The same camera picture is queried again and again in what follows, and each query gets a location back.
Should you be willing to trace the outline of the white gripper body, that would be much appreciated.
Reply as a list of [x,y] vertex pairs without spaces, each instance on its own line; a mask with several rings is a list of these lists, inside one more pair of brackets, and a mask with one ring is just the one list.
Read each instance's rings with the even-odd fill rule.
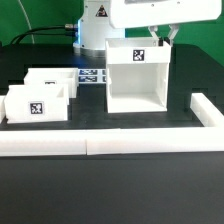
[[216,20],[222,0],[110,0],[114,28],[136,28]]

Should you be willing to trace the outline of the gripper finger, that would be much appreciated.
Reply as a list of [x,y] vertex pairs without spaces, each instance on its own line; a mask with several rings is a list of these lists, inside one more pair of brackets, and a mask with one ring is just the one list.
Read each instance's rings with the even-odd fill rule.
[[168,44],[169,46],[172,46],[174,43],[174,39],[179,31],[179,25],[178,24],[171,24],[169,26],[170,31],[168,35],[164,38],[164,42]]
[[159,41],[159,37],[157,35],[158,27],[157,26],[149,26],[148,30],[153,38],[153,44],[157,45]]

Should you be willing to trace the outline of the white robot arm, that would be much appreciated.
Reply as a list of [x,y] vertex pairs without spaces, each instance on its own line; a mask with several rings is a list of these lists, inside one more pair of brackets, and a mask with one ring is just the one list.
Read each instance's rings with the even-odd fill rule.
[[173,42],[179,25],[216,20],[222,12],[222,0],[84,0],[84,11],[78,20],[76,53],[103,57],[107,38],[124,38],[127,28],[147,27],[152,39],[169,25],[167,39]]

